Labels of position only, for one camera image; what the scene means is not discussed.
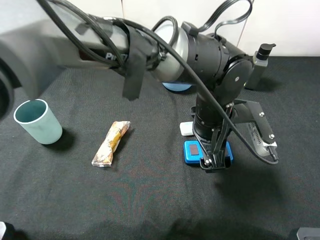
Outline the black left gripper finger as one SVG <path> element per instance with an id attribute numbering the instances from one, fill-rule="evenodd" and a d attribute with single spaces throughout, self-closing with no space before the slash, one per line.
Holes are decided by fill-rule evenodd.
<path id="1" fill-rule="evenodd" d="M 224 170 L 228 169 L 232 165 L 231 157 L 228 152 L 227 144 L 223 143 L 220 150 L 219 150 L 219 157 L 220 157 L 220 166 L 219 168 Z"/>
<path id="2" fill-rule="evenodd" d="M 203 157 L 200 159 L 201 169 L 206 171 L 207 173 L 215 172 L 218 169 L 216 160 L 217 156 L 214 152 L 217 143 L 218 133 L 212 132 L 211 139 L 209 140 L 202 138 L 196 132 L 194 132 L 194 136 L 200 144 L 201 151 L 203 154 Z"/>

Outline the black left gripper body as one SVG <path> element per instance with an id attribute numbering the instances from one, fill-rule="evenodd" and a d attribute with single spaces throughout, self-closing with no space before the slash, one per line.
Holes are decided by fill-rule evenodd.
<path id="1" fill-rule="evenodd" d="M 198 94 L 193 107 L 192 131 L 204 150 L 224 150 L 231 127 L 217 110 L 217 106 Z"/>

